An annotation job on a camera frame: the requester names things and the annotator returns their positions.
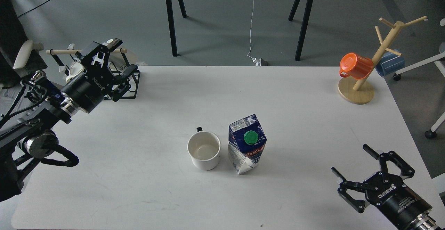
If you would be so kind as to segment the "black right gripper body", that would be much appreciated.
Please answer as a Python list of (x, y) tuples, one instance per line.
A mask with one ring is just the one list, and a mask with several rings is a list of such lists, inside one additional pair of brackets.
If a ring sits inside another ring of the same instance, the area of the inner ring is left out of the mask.
[(390, 180), (382, 180), (376, 172), (365, 181), (377, 187), (376, 191), (365, 191), (366, 200), (398, 229), (432, 229), (432, 206), (404, 183), (394, 163), (388, 161), (387, 167)]

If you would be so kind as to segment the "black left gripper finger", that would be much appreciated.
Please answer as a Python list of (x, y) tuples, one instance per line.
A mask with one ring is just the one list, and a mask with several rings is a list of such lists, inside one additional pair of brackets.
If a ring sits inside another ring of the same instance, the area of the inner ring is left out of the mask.
[(127, 69), (121, 73), (117, 70), (112, 70), (113, 74), (113, 90), (111, 92), (111, 100), (118, 101), (133, 100), (138, 93), (138, 86), (140, 80), (140, 71), (138, 66), (131, 64)]
[(118, 54), (122, 53), (123, 49), (120, 47), (122, 41), (120, 39), (110, 39), (102, 43), (101, 53), (103, 54)]

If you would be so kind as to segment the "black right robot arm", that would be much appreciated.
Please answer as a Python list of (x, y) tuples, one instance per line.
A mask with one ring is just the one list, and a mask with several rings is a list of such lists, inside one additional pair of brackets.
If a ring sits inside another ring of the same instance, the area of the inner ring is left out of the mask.
[(380, 170), (363, 182), (354, 182), (332, 167), (339, 179), (339, 196), (360, 214), (369, 205), (375, 206), (399, 230), (439, 230), (429, 215), (432, 206), (404, 182), (415, 170), (394, 151), (378, 153), (367, 144), (363, 149), (379, 162)]

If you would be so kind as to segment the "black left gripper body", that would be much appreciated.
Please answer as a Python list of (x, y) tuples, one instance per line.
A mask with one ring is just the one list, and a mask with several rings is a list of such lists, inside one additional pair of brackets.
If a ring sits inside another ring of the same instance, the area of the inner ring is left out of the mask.
[(76, 52), (76, 57), (86, 71), (61, 89), (65, 99), (60, 107), (66, 113), (75, 114), (78, 110), (90, 113), (105, 96), (111, 100), (114, 77), (107, 67), (110, 54), (101, 53), (101, 46), (100, 43), (92, 42), (83, 51)]

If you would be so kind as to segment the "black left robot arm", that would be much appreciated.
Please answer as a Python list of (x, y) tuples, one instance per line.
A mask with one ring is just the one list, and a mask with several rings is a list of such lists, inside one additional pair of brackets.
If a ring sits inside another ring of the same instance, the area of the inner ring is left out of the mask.
[(52, 128), (69, 124), (77, 111), (90, 113), (103, 100), (118, 101), (139, 83), (140, 72), (126, 57), (120, 39), (92, 42), (84, 50), (48, 50), (68, 75), (62, 88), (38, 70), (23, 79), (21, 90), (1, 126), (24, 113), (18, 123), (1, 131), (1, 201), (21, 194), (24, 178), (39, 164), (74, 167), (78, 157), (59, 144)]

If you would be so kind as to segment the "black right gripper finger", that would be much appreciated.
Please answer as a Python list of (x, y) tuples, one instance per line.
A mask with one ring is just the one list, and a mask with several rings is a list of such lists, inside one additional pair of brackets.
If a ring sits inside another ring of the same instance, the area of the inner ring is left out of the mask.
[(376, 191), (377, 187), (366, 183), (348, 181), (335, 167), (331, 168), (332, 173), (334, 173), (339, 179), (339, 188), (337, 189), (338, 194), (343, 200), (345, 200), (348, 205), (350, 205), (359, 214), (362, 214), (365, 208), (369, 205), (369, 202), (365, 200), (354, 199), (348, 194), (347, 190), (351, 189), (357, 192), (365, 191)]
[(387, 162), (390, 161), (394, 163), (400, 169), (400, 175), (402, 180), (407, 178), (412, 178), (415, 174), (415, 170), (396, 152), (389, 151), (388, 153), (377, 153), (367, 144), (363, 145), (363, 150), (371, 155), (375, 160), (378, 160), (380, 165), (380, 175), (382, 176), (382, 180), (390, 180), (387, 167)]

